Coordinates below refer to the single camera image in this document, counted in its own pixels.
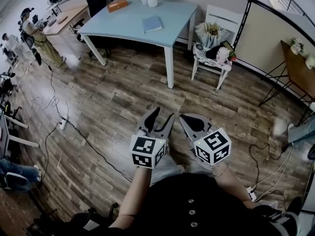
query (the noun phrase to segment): extension cord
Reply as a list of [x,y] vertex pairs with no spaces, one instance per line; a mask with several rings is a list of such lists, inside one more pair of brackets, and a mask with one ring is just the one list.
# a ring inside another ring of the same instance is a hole
[[254,202],[257,199],[257,197],[256,197],[253,189],[251,187],[247,187],[246,190],[247,190],[248,194],[250,195],[251,200]]
[[64,127],[67,123],[67,120],[68,120],[69,116],[67,116],[67,114],[64,115],[63,119],[61,120],[61,124],[59,125],[59,128],[61,130],[64,130]]

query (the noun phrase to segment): white table leg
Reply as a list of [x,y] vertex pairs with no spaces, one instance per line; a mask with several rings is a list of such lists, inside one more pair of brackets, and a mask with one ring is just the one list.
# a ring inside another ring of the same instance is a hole
[[66,37],[61,35],[58,35],[59,38],[65,43],[66,47],[72,52],[73,55],[75,55],[75,57],[77,59],[80,59],[81,57],[77,54],[77,52],[73,49],[73,47],[69,44],[69,42],[67,41]]
[[36,147],[36,148],[39,147],[39,144],[37,144],[37,143],[33,143],[33,142],[30,142],[30,141],[27,141],[27,140],[23,140],[21,138],[15,137],[15,136],[9,135],[9,139],[13,140],[13,141],[15,141],[17,143],[25,144],[25,145],[28,145],[28,146],[32,146],[32,147]]
[[174,63],[173,63],[173,47],[164,47],[165,63],[167,73],[167,84],[170,89],[174,87]]
[[192,70],[192,76],[191,76],[191,80],[192,81],[193,81],[193,79],[195,77],[198,65],[199,65],[199,61],[195,60],[195,63],[193,64],[193,70]]
[[221,74],[217,89],[219,89],[221,87],[223,81],[225,80],[225,78],[227,76],[227,73],[228,73],[228,71],[223,71],[223,75]]
[[19,126],[21,126],[21,127],[23,127],[23,128],[29,128],[26,124],[21,123],[21,122],[15,120],[15,119],[12,119],[12,118],[9,117],[9,116],[4,116],[4,117],[5,117],[7,120],[9,120],[10,122],[15,123],[16,125],[19,125]]
[[187,49],[190,51],[191,51],[191,46],[192,46],[193,30],[195,27],[195,18],[196,18],[196,11],[192,14],[192,16],[190,18],[190,23],[189,23],[189,35],[188,35]]
[[88,47],[91,49],[91,51],[94,53],[94,55],[97,57],[98,61],[102,65],[106,65],[106,61],[103,59],[102,55],[98,52],[97,48],[94,46],[92,41],[87,35],[81,35]]

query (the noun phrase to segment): shoe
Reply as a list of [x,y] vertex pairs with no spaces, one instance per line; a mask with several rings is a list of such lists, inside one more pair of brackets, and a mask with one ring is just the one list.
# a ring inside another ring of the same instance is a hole
[[38,181],[40,182],[40,180],[41,180],[41,171],[40,171],[40,169],[39,169],[39,166],[38,165],[34,165],[34,168],[36,168],[37,170],[38,170]]
[[57,67],[59,67],[59,66],[61,66],[63,63],[65,63],[65,61],[67,60],[67,58],[66,57],[64,57],[64,56],[61,56],[61,58],[63,59],[63,61],[60,63],[60,65],[58,65]]

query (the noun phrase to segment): white chair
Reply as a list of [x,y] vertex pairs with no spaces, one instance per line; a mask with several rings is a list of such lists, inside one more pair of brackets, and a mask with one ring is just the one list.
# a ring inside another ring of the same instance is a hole
[[[242,14],[237,14],[235,12],[218,8],[215,6],[208,5],[207,7],[207,16],[206,16],[206,23],[217,23],[222,28],[228,30],[231,34],[233,34],[231,46],[233,47],[236,35],[239,31],[239,28],[241,26],[243,20]],[[192,70],[192,76],[191,80],[194,79],[196,71],[198,68],[202,68],[205,70],[208,70],[213,73],[220,74],[219,83],[217,86],[217,89],[219,89],[227,77],[228,72],[232,68],[232,62],[229,63],[218,63],[215,59],[209,59],[206,57],[206,51],[208,51],[209,48],[204,47],[199,42],[196,42],[193,46],[193,56],[194,56],[194,65]],[[205,64],[207,66],[216,67],[220,69],[221,71],[217,71],[211,68],[208,68],[206,66],[200,65],[199,63]]]

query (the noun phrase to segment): person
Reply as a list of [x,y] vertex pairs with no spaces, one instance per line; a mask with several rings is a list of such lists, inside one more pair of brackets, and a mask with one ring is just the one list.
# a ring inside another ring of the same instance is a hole
[[170,155],[139,167],[107,234],[280,235],[225,162],[186,170]]
[[7,160],[6,158],[0,159],[0,172],[7,174],[8,172],[22,175],[29,182],[40,182],[41,171],[37,165],[34,167],[15,164]]
[[47,0],[47,4],[48,6],[52,6],[52,3],[50,2],[50,0]]
[[23,31],[33,37],[35,45],[45,52],[56,66],[61,66],[65,62],[66,58],[59,55],[52,43],[41,32],[42,28],[37,28],[28,20],[30,18],[30,12],[31,10],[29,8],[22,11],[21,19]]
[[2,40],[6,41],[5,47],[8,50],[13,51],[17,56],[19,56],[24,62],[30,61],[33,55],[31,50],[26,50],[23,44],[19,42],[19,39],[15,35],[8,36],[6,33],[2,35]]

